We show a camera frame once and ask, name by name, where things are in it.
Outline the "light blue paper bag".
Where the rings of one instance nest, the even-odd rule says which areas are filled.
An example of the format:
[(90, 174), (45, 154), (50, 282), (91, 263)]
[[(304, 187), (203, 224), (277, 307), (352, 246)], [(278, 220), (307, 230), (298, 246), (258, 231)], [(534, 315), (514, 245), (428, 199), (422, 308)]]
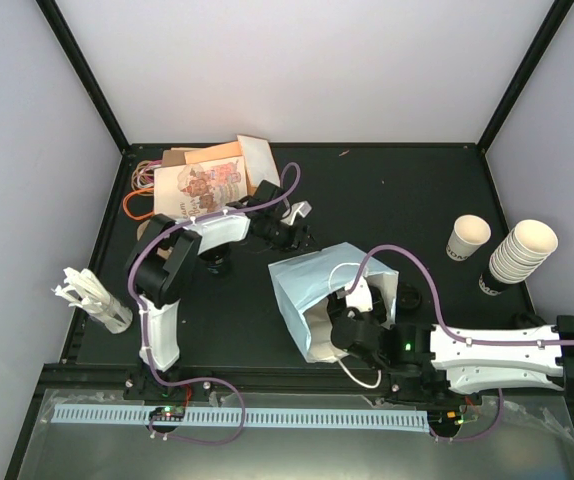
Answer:
[(382, 296), (384, 327), (394, 325), (399, 273), (374, 258), (360, 270), (365, 256), (345, 242), (268, 266), (280, 314), (307, 363), (337, 363), (347, 356), (331, 342), (328, 306), (351, 287), (357, 275), (362, 276), (360, 289), (374, 287)]

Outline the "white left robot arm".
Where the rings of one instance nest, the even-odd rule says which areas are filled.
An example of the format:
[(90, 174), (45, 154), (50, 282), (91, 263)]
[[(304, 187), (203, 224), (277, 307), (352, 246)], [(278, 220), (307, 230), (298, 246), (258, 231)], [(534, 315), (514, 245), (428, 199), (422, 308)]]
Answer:
[(180, 359), (177, 310), (191, 283), (197, 263), (221, 270), (233, 243), (256, 237), (270, 248), (296, 251), (309, 239), (307, 201), (289, 204), (288, 192), (262, 181), (254, 194), (216, 208), (212, 213), (176, 220), (154, 215), (128, 261), (128, 290), (139, 306), (139, 355), (152, 369), (146, 386), (160, 399), (181, 388), (180, 372), (171, 368)]

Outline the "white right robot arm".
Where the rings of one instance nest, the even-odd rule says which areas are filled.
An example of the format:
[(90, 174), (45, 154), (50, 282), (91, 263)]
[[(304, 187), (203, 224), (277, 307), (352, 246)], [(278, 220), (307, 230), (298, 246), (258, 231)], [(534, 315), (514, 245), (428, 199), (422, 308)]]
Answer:
[(404, 402), (448, 404), (487, 390), (540, 389), (574, 400), (574, 316), (555, 324), (516, 316), (510, 330), (386, 325), (378, 306), (361, 312), (334, 300), (331, 343), (388, 377)]

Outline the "black coffee cup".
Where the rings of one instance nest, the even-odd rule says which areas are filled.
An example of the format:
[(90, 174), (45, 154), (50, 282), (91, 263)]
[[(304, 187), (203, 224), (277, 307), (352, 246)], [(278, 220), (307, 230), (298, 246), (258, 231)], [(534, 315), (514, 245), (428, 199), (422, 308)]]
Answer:
[(231, 249), (228, 245), (207, 250), (199, 255), (206, 269), (215, 276), (224, 276), (231, 271)]

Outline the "black cup lid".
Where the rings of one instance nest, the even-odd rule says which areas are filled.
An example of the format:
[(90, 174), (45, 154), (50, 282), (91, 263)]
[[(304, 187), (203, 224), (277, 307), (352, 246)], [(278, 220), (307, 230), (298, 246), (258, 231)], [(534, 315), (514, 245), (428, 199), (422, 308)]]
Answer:
[(401, 315), (410, 315), (416, 312), (422, 303), (423, 297), (419, 289), (406, 282), (398, 284), (396, 309)]

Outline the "illustrated greeting card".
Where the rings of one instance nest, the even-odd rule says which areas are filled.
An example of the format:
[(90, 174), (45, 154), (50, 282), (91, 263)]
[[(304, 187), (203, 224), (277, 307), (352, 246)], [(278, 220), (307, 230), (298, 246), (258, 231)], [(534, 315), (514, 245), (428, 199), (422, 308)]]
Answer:
[(153, 213), (189, 219), (213, 213), (246, 195), (242, 156), (162, 167), (154, 173)]

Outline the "brown cardboard sleeve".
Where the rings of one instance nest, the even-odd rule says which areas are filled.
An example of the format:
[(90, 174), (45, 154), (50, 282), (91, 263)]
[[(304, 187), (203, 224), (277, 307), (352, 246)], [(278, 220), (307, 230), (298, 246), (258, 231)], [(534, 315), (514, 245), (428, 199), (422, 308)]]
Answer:
[(186, 164), (185, 154), (193, 151), (192, 147), (174, 147), (164, 150), (161, 158), (161, 167), (174, 167)]

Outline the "rubber bands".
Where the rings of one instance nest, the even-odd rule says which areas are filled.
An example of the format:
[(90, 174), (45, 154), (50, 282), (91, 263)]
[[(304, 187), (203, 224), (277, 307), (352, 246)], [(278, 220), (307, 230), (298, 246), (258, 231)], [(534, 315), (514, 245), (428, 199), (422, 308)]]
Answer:
[(131, 174), (131, 191), (122, 200), (122, 210), (128, 218), (134, 221), (148, 220), (153, 212), (133, 214), (129, 203), (135, 197), (152, 197), (154, 194), (154, 173), (162, 167), (161, 160), (143, 160), (139, 162)]

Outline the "stack of white paper cups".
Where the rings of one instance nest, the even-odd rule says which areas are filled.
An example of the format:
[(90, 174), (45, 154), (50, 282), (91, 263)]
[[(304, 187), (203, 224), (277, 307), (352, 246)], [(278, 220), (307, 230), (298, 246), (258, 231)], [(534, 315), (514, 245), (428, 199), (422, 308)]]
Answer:
[(556, 251), (554, 230), (534, 219), (518, 222), (491, 254), (479, 277), (479, 288), (489, 296), (524, 282)]

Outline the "white plastic cutlery pile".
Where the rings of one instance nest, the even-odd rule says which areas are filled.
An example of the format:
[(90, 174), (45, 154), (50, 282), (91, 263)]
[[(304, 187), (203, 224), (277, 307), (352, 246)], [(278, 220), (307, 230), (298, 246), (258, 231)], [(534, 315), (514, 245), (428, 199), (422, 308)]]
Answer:
[(112, 334), (123, 333), (131, 326), (131, 310), (112, 295), (91, 270), (66, 267), (63, 273), (64, 284), (57, 285), (53, 293), (69, 307), (83, 310)]

